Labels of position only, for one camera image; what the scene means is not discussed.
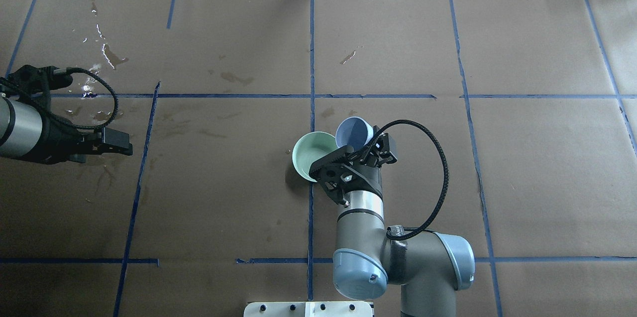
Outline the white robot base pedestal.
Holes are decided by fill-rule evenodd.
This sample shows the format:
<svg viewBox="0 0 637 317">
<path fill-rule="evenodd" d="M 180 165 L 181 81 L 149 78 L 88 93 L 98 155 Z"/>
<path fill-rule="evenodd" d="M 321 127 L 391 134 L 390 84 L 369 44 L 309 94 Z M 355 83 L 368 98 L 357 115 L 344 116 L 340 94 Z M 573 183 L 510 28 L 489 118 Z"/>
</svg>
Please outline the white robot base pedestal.
<svg viewBox="0 0 637 317">
<path fill-rule="evenodd" d="M 375 309 L 366 301 L 309 301 L 249 303 L 244 317 L 373 317 Z"/>
</svg>

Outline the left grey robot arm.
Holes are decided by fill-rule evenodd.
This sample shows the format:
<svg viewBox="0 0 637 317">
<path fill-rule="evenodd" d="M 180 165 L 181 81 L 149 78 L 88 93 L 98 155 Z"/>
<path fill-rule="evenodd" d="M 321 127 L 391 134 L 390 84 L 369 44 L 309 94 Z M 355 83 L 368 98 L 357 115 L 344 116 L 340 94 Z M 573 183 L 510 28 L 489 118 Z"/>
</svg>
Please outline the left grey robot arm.
<svg viewBox="0 0 637 317">
<path fill-rule="evenodd" d="M 37 111 L 34 106 L 1 99 L 0 155 L 12 160 L 53 165 L 86 163 L 89 155 L 131 156 L 129 134 L 111 128 L 82 132 Z"/>
</svg>

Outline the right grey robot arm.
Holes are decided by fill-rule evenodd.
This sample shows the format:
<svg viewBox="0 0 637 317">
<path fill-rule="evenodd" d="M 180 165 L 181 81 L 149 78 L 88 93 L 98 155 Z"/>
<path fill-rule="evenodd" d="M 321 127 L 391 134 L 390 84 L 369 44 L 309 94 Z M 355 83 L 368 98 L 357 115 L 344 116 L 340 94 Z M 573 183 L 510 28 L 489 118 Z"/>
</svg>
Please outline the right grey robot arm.
<svg viewBox="0 0 637 317">
<path fill-rule="evenodd" d="M 397 161 L 392 138 L 338 133 L 321 169 L 326 194 L 339 205 L 333 285 L 349 299 L 374 300 L 401 287 L 403 317 L 454 317 L 456 294 L 473 285 L 475 254 L 458 235 L 386 226 L 381 166 Z"/>
</svg>

